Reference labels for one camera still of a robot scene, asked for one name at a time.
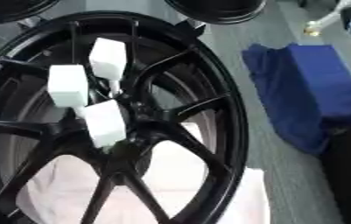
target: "blue fabric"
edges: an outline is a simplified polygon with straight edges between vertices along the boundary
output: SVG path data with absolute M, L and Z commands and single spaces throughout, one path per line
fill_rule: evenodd
M 320 154 L 328 130 L 351 125 L 351 74 L 329 45 L 252 45 L 242 52 L 275 131 L 288 143 Z

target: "white object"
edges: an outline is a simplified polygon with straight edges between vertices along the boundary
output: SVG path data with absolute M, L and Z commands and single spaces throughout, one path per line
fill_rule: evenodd
M 85 107 L 84 119 L 96 148 L 112 146 L 126 138 L 126 125 L 115 100 Z
M 311 36 L 319 36 L 323 29 L 339 21 L 341 11 L 349 6 L 351 6 L 351 0 L 340 0 L 332 12 L 317 21 L 308 22 L 305 33 Z
M 81 65 L 51 66 L 47 92 L 60 108 L 78 110 L 88 104 L 88 80 Z
M 195 124 L 188 123 L 186 128 L 192 134 L 200 133 Z M 188 150 L 172 142 L 163 142 L 153 149 L 144 182 L 164 210 L 173 216 L 199 191 L 205 169 L 203 162 Z M 58 157 L 20 192 L 18 206 L 40 224 L 80 223 L 98 179 L 92 167 L 82 160 Z M 153 223 L 157 222 L 150 211 L 125 186 L 114 189 L 95 221 L 95 224 Z M 246 169 L 235 197 L 218 222 L 241 223 L 270 223 L 263 171 Z
M 127 64 L 126 45 L 120 41 L 98 38 L 89 54 L 89 62 L 94 74 L 109 80 L 111 92 L 118 93 L 119 81 Z

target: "black wheel rim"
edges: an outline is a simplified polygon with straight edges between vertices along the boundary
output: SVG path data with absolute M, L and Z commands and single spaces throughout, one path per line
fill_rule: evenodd
M 59 0 L 0 0 L 0 24 L 38 15 Z
M 15 38 L 0 49 L 0 118 L 4 117 L 2 108 L 7 107 L 11 93 L 16 90 L 14 87 L 24 79 L 46 83 L 51 64 L 81 63 L 89 70 L 85 64 L 88 50 L 99 36 L 122 40 L 127 45 L 129 64 L 122 82 L 124 93 L 116 99 L 129 111 L 130 122 L 127 141 L 116 147 L 135 147 L 138 153 L 126 155 L 114 150 L 107 155 L 92 150 L 89 141 L 83 143 L 87 147 L 76 150 L 70 141 L 87 139 L 87 131 L 83 122 L 74 119 L 73 113 L 65 113 L 59 122 L 0 121 L 0 134 L 40 140 L 19 166 L 15 178 L 3 186 L 0 211 L 12 220 L 18 190 L 39 168 L 67 154 L 88 162 L 101 176 L 82 223 L 93 223 L 98 208 L 116 184 L 133 190 L 158 223 L 215 223 L 232 198 L 245 167 L 248 146 L 245 110 L 235 83 L 222 63 L 199 40 L 171 24 L 128 12 L 95 11 L 57 18 Z M 153 55 L 148 53 L 141 59 L 139 53 L 144 48 L 159 52 L 160 57 L 148 59 L 146 55 Z M 193 75 L 184 69 L 193 70 Z M 172 109 L 158 107 L 148 92 L 152 85 L 175 93 L 185 105 Z M 99 79 L 90 80 L 91 103 L 106 100 L 102 97 L 104 88 Z M 179 125 L 193 117 L 210 129 L 212 122 L 209 123 L 206 109 L 216 111 L 216 131 L 214 141 L 209 140 L 212 136 L 205 136 L 204 144 L 211 146 L 213 142 L 215 149 L 208 149 Z M 184 145 L 209 167 L 200 191 L 171 219 L 152 198 L 141 181 L 143 173 L 139 173 L 146 169 L 146 164 L 139 163 L 141 158 L 164 139 Z
M 218 25 L 239 24 L 258 16 L 266 0 L 165 0 L 176 11 L 202 22 Z

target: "floor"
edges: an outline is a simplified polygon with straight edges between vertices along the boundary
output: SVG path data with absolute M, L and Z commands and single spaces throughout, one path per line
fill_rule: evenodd
M 291 42 L 304 45 L 330 44 L 351 70 L 351 39 L 340 24 L 328 27 L 320 37 L 303 35 L 304 23 L 333 8 L 334 0 L 310 0 L 300 9 L 294 0 L 269 0 L 264 13 L 244 24 L 209 25 L 201 37 L 233 74 L 249 116 L 249 162 L 266 172 L 272 224 L 341 224 L 319 161 L 283 142 L 273 131 L 258 100 L 240 51 L 252 43 L 283 47 Z M 54 18 L 76 11 L 134 11 L 176 23 L 182 16 L 163 0 L 64 0 L 44 14 Z M 14 24 L 0 25 L 0 45 L 18 33 Z

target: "white cloth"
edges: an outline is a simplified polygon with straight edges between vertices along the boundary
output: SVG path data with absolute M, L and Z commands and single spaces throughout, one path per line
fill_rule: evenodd
M 199 137 L 198 131 L 189 131 Z M 143 179 L 159 204 L 172 217 L 193 198 L 206 176 L 200 158 L 172 142 L 158 144 Z M 76 157 L 54 159 L 18 195 L 22 211 L 39 224 L 80 223 L 98 177 L 92 167 Z M 146 206 L 127 187 L 109 196 L 95 224 L 157 223 Z M 246 169 L 240 187 L 219 224 L 269 224 L 270 210 L 263 172 Z

